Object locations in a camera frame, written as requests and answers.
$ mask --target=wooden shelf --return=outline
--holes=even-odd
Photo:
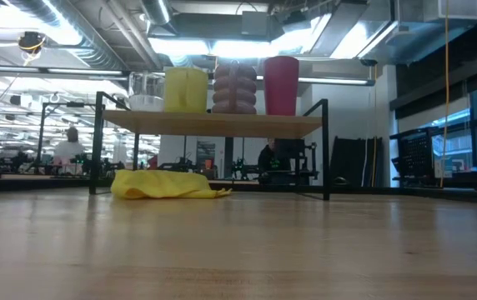
[[[134,133],[208,137],[303,138],[322,125],[321,117],[222,113],[105,111],[103,118]]]

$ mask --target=clear glass container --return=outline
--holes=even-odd
[[[135,111],[162,112],[164,77],[151,72],[129,75],[129,106]]]

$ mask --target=computer monitor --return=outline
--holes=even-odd
[[[303,139],[281,139],[275,140],[275,157],[292,159],[302,157],[305,152],[305,141]]]

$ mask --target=yellow cloth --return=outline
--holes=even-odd
[[[111,192],[127,199],[139,198],[217,198],[231,190],[213,191],[204,175],[169,171],[128,171],[116,173]]]

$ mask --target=red cup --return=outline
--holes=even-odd
[[[264,102],[266,114],[296,115],[299,61],[278,56],[264,61]]]

